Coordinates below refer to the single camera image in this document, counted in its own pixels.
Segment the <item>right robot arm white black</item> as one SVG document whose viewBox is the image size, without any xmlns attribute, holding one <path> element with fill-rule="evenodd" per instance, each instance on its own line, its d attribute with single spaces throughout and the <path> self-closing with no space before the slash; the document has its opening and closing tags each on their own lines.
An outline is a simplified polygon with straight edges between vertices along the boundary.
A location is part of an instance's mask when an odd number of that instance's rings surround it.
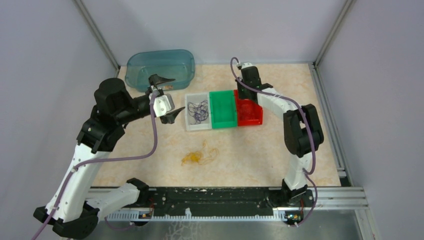
<svg viewBox="0 0 424 240">
<path fill-rule="evenodd" d="M 307 191 L 307 177 L 316 168 L 316 152 L 324 142 L 324 133 L 313 104 L 300 105 L 275 88 L 262 83 L 258 68 L 250 62 L 237 64 L 241 76 L 235 78 L 237 93 L 271 111 L 283 122 L 284 144 L 291 154 L 288 173 L 282 180 L 281 199 L 295 206 Z"/>
</svg>

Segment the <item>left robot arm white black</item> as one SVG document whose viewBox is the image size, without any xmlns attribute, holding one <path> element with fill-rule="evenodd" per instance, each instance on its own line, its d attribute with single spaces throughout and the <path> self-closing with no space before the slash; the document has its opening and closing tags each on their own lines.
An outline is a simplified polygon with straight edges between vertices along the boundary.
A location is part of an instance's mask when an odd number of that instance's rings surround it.
<svg viewBox="0 0 424 240">
<path fill-rule="evenodd" d="M 94 92 L 95 105 L 76 138 L 66 175 L 52 199 L 33 213 L 43 227 L 52 226 L 53 232 L 62 238 L 82 240 L 99 221 L 123 207 L 152 206 L 149 186 L 137 178 L 127 180 L 103 197 L 89 199 L 87 194 L 102 164 L 120 161 L 110 154 L 130 122 L 144 117 L 150 117 L 152 125 L 156 118 L 163 124 L 175 122 L 181 109 L 160 88 L 168 81 L 151 75 L 146 92 L 139 97 L 131 97 L 120 78 L 108 78 L 99 84 Z"/>
</svg>

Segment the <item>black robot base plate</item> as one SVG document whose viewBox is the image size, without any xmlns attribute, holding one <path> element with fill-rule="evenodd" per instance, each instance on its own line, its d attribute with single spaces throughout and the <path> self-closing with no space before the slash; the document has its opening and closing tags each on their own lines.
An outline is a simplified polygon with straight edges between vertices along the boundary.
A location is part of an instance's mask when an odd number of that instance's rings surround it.
<svg viewBox="0 0 424 240">
<path fill-rule="evenodd" d="M 128 208 L 148 208 L 155 217 L 267 217 L 276 208 L 312 207 L 315 198 L 308 189 L 289 199 L 279 187 L 156 187 L 142 192 Z"/>
</svg>

